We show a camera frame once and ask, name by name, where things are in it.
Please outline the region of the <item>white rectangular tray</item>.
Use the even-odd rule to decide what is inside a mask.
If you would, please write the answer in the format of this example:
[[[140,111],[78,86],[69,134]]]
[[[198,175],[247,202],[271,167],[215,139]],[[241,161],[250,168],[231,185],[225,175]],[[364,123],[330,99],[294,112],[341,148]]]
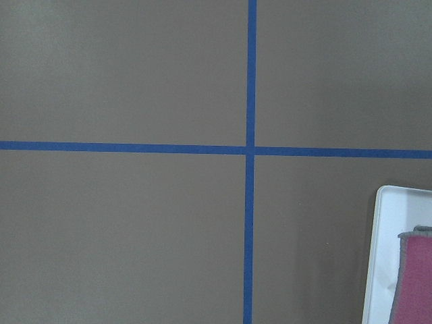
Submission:
[[[375,199],[362,323],[388,323],[400,264],[399,234],[431,225],[431,191],[382,186]]]

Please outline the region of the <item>pink fleece cloth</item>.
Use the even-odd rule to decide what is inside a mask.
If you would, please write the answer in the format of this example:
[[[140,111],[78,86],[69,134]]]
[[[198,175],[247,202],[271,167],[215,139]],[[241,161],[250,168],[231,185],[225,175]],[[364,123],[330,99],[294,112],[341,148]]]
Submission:
[[[390,323],[431,322],[431,227],[401,233],[400,266]]]

